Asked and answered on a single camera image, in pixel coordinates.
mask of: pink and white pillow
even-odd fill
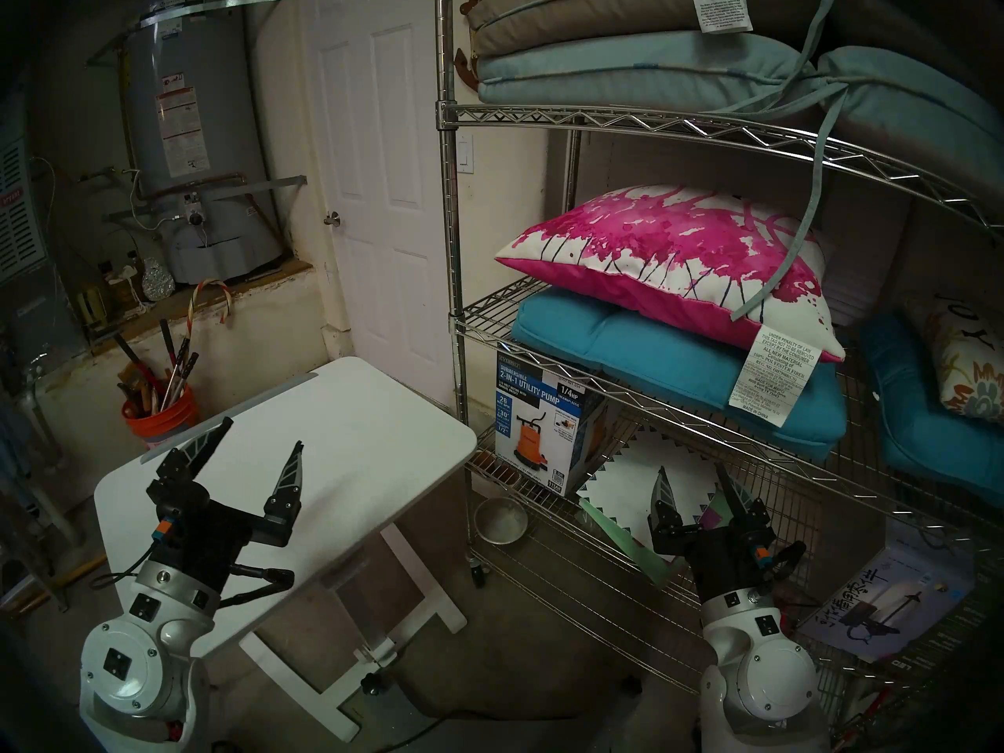
[[[553,285],[748,350],[761,324],[842,361],[812,232],[781,282],[733,322],[784,260],[798,219],[687,186],[611,191],[527,229],[495,258]]]

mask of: orange bucket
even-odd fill
[[[129,402],[122,403],[122,418],[137,437],[147,443],[147,448],[156,448],[175,435],[199,425],[199,406],[195,403],[192,387],[185,384],[185,391],[178,401],[163,413],[149,418],[126,418]]]

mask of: pillow tag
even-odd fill
[[[729,406],[784,426],[820,352],[818,347],[761,325],[729,396]]]
[[[705,34],[753,31],[746,0],[694,0],[694,7]]]

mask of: metal bowl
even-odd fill
[[[528,523],[523,505],[505,496],[486,499],[474,511],[474,528],[493,545],[515,542],[526,533]]]

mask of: white folding table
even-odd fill
[[[459,632],[467,620],[395,526],[394,520],[474,453],[470,428],[388,378],[360,358],[324,364],[291,387],[226,411],[168,447],[208,431],[229,415],[234,426],[198,477],[223,504],[261,514],[297,440],[303,442],[302,510],[283,548],[251,543],[240,562],[292,569],[296,582],[285,593],[225,607],[215,629],[197,640],[192,655],[206,657],[235,638],[272,680],[339,739],[358,727],[338,707],[360,679],[394,660],[433,615]],[[167,448],[158,448],[109,473],[94,491],[94,504],[112,571],[133,564],[157,526],[147,486]],[[379,631],[354,577],[363,561],[360,546],[381,532],[424,598],[390,634]],[[288,594],[311,579],[332,590],[359,631],[358,663],[318,694],[254,634]],[[251,590],[261,580],[230,577],[223,595]],[[129,582],[117,585],[124,605]]]

